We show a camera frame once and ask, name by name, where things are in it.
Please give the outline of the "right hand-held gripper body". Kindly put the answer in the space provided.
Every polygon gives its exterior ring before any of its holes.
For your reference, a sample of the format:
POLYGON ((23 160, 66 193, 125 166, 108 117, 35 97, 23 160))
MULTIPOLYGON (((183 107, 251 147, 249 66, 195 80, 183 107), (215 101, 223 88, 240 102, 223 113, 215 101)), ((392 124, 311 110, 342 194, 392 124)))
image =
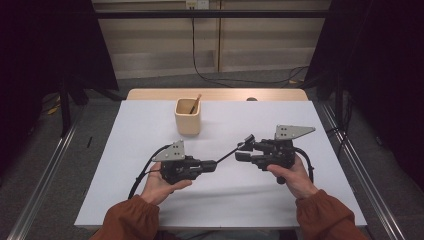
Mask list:
POLYGON ((290 169, 295 163, 295 156, 299 153, 307 163, 309 179, 314 182, 314 167, 305 151, 295 147, 293 140, 315 131, 314 127, 277 125, 273 139, 262 139, 255 142, 254 150, 262 152, 262 155, 252 156, 251 162, 262 171, 266 171, 270 164, 290 169))

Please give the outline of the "black brush with black head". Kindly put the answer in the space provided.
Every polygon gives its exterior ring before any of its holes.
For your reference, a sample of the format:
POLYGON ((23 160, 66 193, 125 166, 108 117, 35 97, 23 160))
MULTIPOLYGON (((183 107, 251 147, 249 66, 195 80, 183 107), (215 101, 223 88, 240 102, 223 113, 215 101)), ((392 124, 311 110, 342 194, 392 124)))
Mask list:
POLYGON ((230 155, 234 154, 236 151, 240 150, 241 148, 243 148, 245 146, 245 143, 238 143, 237 146, 231 150, 229 153, 227 153, 226 155, 224 155, 223 157, 221 157, 220 159, 218 159, 216 161, 217 164, 221 163, 223 160, 227 159, 230 155))

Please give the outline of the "person's right hand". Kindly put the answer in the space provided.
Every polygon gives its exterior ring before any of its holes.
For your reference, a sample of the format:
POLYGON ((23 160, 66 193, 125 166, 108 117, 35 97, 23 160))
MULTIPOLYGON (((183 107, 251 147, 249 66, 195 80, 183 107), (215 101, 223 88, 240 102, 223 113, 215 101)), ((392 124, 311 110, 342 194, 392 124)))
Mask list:
POLYGON ((296 199, 306 199, 318 192, 318 188, 309 179, 299 156, 295 156, 295 163, 290 169, 271 164, 267 170, 275 177, 285 178, 289 191, 296 199))

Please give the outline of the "black stand pole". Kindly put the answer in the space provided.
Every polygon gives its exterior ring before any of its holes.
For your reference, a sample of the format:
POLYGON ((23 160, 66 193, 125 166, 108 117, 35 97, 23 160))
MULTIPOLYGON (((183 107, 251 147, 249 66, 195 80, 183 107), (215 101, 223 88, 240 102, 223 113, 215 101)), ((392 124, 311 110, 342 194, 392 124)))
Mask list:
POLYGON ((62 114, 61 136, 64 137, 68 133, 71 127, 69 96, 68 96, 67 83, 65 78, 62 79, 61 85, 60 85, 60 106, 61 106, 61 114, 62 114))
POLYGON ((335 90, 335 117, 337 126, 343 128, 343 87, 340 74, 337 74, 337 85, 335 90))

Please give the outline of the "white wall socket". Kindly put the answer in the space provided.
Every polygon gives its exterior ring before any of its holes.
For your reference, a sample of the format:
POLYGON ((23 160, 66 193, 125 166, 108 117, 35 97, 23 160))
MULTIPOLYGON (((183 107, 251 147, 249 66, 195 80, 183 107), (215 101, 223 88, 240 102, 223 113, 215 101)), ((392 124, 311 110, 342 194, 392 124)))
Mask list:
POLYGON ((208 10, 209 0, 185 0, 186 8, 189 10, 208 10))

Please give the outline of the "white table sheet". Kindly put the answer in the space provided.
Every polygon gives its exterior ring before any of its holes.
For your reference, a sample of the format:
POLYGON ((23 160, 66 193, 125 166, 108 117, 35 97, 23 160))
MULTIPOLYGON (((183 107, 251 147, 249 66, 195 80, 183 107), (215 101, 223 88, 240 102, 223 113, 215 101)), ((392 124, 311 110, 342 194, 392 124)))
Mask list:
MULTIPOLYGON (((172 101, 128 100, 121 104, 75 224, 95 229, 106 211, 127 199, 136 177, 160 147, 180 139, 172 101)), ((295 139, 309 156, 314 183, 366 220, 310 101, 204 101, 201 131, 184 140, 187 154, 217 161, 250 134, 271 139, 277 125, 314 127, 295 139)), ((282 229, 297 226, 295 199, 286 186, 233 155, 213 173, 174 192, 160 206, 163 229, 282 229)))

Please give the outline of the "black horizontal bar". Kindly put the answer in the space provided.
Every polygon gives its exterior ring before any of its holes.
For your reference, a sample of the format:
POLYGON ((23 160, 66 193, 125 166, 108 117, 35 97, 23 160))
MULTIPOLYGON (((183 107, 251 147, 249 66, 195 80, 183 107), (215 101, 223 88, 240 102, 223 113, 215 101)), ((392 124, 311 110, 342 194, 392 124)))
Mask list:
POLYGON ((154 18, 325 18, 325 10, 149 10, 96 11, 99 19, 154 19, 154 18))

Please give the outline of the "black brush with orange tip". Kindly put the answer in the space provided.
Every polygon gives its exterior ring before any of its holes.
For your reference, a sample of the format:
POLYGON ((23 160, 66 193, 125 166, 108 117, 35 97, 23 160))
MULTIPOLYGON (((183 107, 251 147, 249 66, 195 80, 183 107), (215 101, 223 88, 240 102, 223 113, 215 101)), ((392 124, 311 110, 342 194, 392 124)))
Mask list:
POLYGON ((202 94, 198 94, 197 98, 195 99, 193 106, 190 109, 189 114, 193 114, 199 104, 200 98, 202 97, 202 94))

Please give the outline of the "beige square cup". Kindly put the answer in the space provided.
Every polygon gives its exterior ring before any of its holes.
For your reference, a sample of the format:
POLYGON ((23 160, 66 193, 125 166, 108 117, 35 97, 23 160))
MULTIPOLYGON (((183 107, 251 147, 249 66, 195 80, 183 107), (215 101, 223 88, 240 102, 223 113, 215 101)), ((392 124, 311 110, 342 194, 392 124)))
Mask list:
POLYGON ((175 106, 175 121, 181 135, 198 135, 201 130, 200 102, 193 114, 189 114, 195 98, 180 98, 175 106))

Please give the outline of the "metal floor rail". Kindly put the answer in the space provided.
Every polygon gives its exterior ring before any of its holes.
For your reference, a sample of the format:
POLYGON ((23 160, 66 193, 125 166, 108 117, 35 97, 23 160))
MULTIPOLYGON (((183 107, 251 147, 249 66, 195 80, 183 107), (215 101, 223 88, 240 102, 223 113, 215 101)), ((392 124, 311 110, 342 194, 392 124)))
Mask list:
POLYGON ((21 211, 18 219, 16 220, 10 234, 6 240, 25 240, 27 234, 34 222, 35 217, 44 201, 48 189, 53 181, 61 161, 73 140, 76 132, 77 125, 79 124, 86 107, 78 107, 76 113, 73 115, 74 119, 71 121, 69 129, 63 136, 60 137, 58 144, 49 159, 48 165, 45 168, 40 180, 38 181, 35 190, 27 201, 25 207, 21 211))
POLYGON ((376 188, 354 146, 352 145, 347 133, 343 131, 341 126, 336 122, 336 115, 330 104, 321 103, 321 109, 327 118, 327 122, 331 126, 330 132, 337 137, 339 142, 338 149, 343 151, 343 154, 346 156, 351 168, 355 172, 355 175, 360 182, 368 201, 373 207, 379 222, 382 224, 386 234, 388 235, 388 238, 390 240, 406 240, 393 213, 376 188))

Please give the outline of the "person's left hand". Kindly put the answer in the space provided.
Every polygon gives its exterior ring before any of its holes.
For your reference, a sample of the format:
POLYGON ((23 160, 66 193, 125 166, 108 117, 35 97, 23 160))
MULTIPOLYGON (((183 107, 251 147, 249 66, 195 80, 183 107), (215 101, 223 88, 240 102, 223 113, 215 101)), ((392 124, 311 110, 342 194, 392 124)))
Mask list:
POLYGON ((155 163, 148 174, 143 191, 140 197, 152 205, 161 204, 171 193, 182 190, 192 184, 191 180, 182 180, 175 184, 167 183, 160 174, 161 163, 155 163))

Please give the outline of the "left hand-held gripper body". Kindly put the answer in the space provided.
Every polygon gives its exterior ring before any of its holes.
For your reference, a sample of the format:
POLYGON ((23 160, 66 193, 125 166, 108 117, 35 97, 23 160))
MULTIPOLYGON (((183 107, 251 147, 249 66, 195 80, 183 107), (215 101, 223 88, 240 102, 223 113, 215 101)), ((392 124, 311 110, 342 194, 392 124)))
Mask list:
POLYGON ((159 172, 171 185, 182 180, 195 180, 201 175, 200 161, 185 154, 183 140, 162 147, 152 161, 161 163, 159 172))

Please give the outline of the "dark curtain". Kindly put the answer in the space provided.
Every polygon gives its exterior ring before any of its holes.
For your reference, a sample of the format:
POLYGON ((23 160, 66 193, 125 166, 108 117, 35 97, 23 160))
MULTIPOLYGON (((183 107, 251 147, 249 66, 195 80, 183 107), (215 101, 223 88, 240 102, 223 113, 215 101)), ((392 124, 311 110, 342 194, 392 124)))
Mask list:
POLYGON ((424 191, 424 0, 331 0, 305 84, 348 91, 424 191))
POLYGON ((79 103, 118 88, 92 0, 0 0, 0 177, 63 88, 79 103))

